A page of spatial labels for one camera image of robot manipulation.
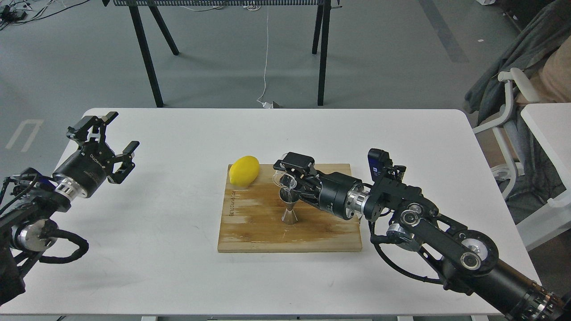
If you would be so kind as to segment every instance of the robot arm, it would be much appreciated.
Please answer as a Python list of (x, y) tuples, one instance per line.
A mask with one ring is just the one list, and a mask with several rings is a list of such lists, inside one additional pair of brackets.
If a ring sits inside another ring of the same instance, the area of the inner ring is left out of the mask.
[[(23, 278), (37, 262), (69, 263), (89, 249), (86, 240), (60, 230), (50, 217), (57, 211), (69, 210), (75, 197), (92, 196), (106, 178), (111, 183), (122, 183), (135, 167), (133, 151), (139, 142), (129, 143), (119, 155), (105, 142), (106, 126), (117, 115), (87, 116), (69, 127), (67, 137), (78, 144), (78, 150), (56, 169), (53, 177), (28, 168), (4, 180), (0, 203), (11, 183), (14, 198), (0, 208), (0, 305), (25, 292)], [(121, 164), (113, 172), (115, 163)], [(78, 249), (65, 258), (44, 256), (58, 238), (75, 243)], [(13, 250), (20, 253), (14, 256)]]
[[(274, 169), (283, 174), (279, 179), (282, 190), (294, 198), (298, 196), (303, 202), (343, 219), (351, 219), (355, 214), (364, 216), (369, 221), (371, 243), (398, 272), (442, 284), (445, 290), (476, 293), (509, 320), (571, 318), (569, 299), (559, 299), (504, 263), (489, 237), (442, 215), (420, 188), (403, 184), (406, 167), (394, 166), (387, 152), (371, 149), (368, 160), (373, 185), (338, 172), (324, 174), (315, 170), (313, 158), (291, 152), (278, 160)], [(392, 217), (387, 234), (376, 235), (375, 222), (389, 214)], [(448, 228), (442, 230), (439, 222)], [(382, 243), (419, 253), (439, 278), (423, 278), (404, 271), (384, 255)], [(434, 258), (423, 244), (443, 257)]]

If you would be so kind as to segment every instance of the gray jacket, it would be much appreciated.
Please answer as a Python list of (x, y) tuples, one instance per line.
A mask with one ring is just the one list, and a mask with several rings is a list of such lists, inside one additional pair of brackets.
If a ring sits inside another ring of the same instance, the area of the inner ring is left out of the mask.
[(571, 35), (571, 0), (555, 0), (543, 8), (523, 29), (501, 57), (466, 93), (465, 109), (479, 111), (478, 125), (500, 111), (504, 101), (504, 86), (497, 80), (500, 71), (516, 67), (529, 77)]

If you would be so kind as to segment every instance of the white table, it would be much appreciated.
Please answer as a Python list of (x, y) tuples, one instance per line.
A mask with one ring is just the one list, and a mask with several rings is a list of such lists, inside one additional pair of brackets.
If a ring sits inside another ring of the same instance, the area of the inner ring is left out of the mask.
[(566, 188), (517, 225), (526, 248), (531, 250), (571, 228), (571, 103), (527, 105), (521, 117)]
[[(370, 148), (406, 165), (444, 215), (488, 234), (500, 257), (538, 280), (465, 115), (457, 110), (113, 109), (107, 141), (139, 140), (136, 168), (53, 219), (91, 248), (62, 266), (39, 264), (4, 314), (480, 315), (479, 297), (408, 279), (367, 242), (356, 253), (220, 254), (227, 165), (244, 155), (274, 163), (296, 151), (350, 163), (371, 182)], [(104, 115), (92, 109), (86, 115)], [(62, 160), (75, 150), (68, 145)], [(379, 220), (377, 225), (386, 224)], [(50, 255), (73, 249), (58, 242)], [(402, 267), (436, 274), (415, 253), (384, 246)]]

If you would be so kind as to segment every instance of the black cable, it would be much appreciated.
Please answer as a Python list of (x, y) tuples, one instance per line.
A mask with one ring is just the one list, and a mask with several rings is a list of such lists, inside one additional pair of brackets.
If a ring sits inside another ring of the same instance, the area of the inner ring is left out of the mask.
[(26, 188), (24, 188), (24, 190), (21, 191), (20, 193), (18, 193), (18, 195), (14, 196), (14, 198), (11, 201), (9, 201), (8, 203), (6, 203), (6, 205), (4, 205), (4, 207), (0, 208), (0, 216), (2, 215), (2, 213), (4, 213), (4, 211), (6, 211), (6, 209), (8, 207), (10, 207), (10, 205), (14, 204), (14, 202), (16, 202), (22, 196), (26, 195), (26, 193), (29, 192), (34, 187), (34, 185), (38, 182), (39, 178), (40, 178), (40, 175), (35, 174), (34, 179), (31, 181), (30, 185), (28, 185)]
[(50, 4), (52, 4), (53, 2), (54, 2), (54, 0), (50, 0), (50, 2), (48, 2), (43, 8), (40, 9), (40, 11), (38, 11), (38, 12), (37, 12), (33, 17), (31, 17), (29, 20), (22, 21), (22, 22), (9, 22), (9, 23), (6, 24), (6, 26), (5, 26), (4, 28), (8, 27), (8, 25), (23, 25), (23, 24), (26, 23), (26, 22), (32, 21), (32, 20), (35, 19), (36, 17), (41, 17), (41, 15), (42, 15), (44, 12), (46, 12), (47, 7), (50, 6)]
[(48, 263), (48, 264), (65, 264), (73, 262), (83, 256), (83, 254), (87, 253), (89, 250), (89, 243), (82, 238), (81, 236), (64, 230), (55, 230), (46, 235), (47, 237), (51, 238), (61, 238), (67, 239), (71, 243), (77, 245), (79, 248), (75, 250), (70, 256), (65, 258), (59, 258), (56, 256), (42, 256), (39, 258), (41, 263)]
[[(374, 223), (369, 222), (369, 230), (371, 232), (371, 235), (375, 234), (375, 224)], [(386, 264), (388, 264), (390, 267), (392, 267), (398, 273), (400, 273), (404, 276), (407, 276), (411, 279), (422, 281), (422, 282), (440, 284), (440, 285), (443, 284), (440, 279), (431, 279), (427, 276), (420, 276), (420, 275), (410, 273), (409, 271), (401, 268), (395, 262), (393, 262), (391, 259), (389, 259), (389, 257), (385, 254), (385, 252), (383, 252), (383, 250), (381, 249), (381, 247), (378, 244), (373, 243), (373, 246), (375, 247), (375, 250), (377, 250), (377, 253), (379, 254), (379, 256), (383, 259), (383, 261), (385, 261)]]
[(383, 216), (387, 216), (387, 215), (389, 215), (389, 214), (392, 213), (392, 212), (393, 212), (392, 210), (387, 210), (385, 213), (380, 214), (379, 217), (381, 218), (381, 217), (383, 217)]
[(66, 11), (67, 9), (71, 9), (71, 8), (73, 8), (73, 7), (77, 7), (77, 6), (82, 5), (82, 4), (86, 3), (86, 2), (89, 2), (89, 0), (85, 0), (85, 1), (83, 1), (83, 2), (81, 2), (81, 3), (77, 3), (76, 5), (69, 6), (69, 7), (65, 8), (65, 9), (62, 9), (62, 10), (60, 10), (60, 11), (58, 11), (58, 12), (49, 14), (49, 15), (47, 15), (47, 16), (45, 16), (45, 17), (32, 18), (32, 19), (30, 19), (30, 20), (28, 20), (28, 21), (24, 21), (24, 22), (22, 22), (22, 23), (13, 23), (13, 25), (23, 25), (24, 23), (28, 23), (28, 22), (32, 22), (32, 21), (38, 21), (38, 20), (46, 19), (46, 18), (48, 18), (48, 17), (51, 17), (51, 16), (54, 15), (54, 14), (58, 14), (58, 13), (60, 13), (60, 12)]

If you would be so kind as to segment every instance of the yellow lemon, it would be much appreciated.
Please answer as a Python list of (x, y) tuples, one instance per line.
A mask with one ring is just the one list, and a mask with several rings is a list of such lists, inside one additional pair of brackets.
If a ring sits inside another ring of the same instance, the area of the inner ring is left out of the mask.
[(254, 156), (244, 156), (230, 166), (230, 184), (246, 187), (260, 173), (260, 163)]

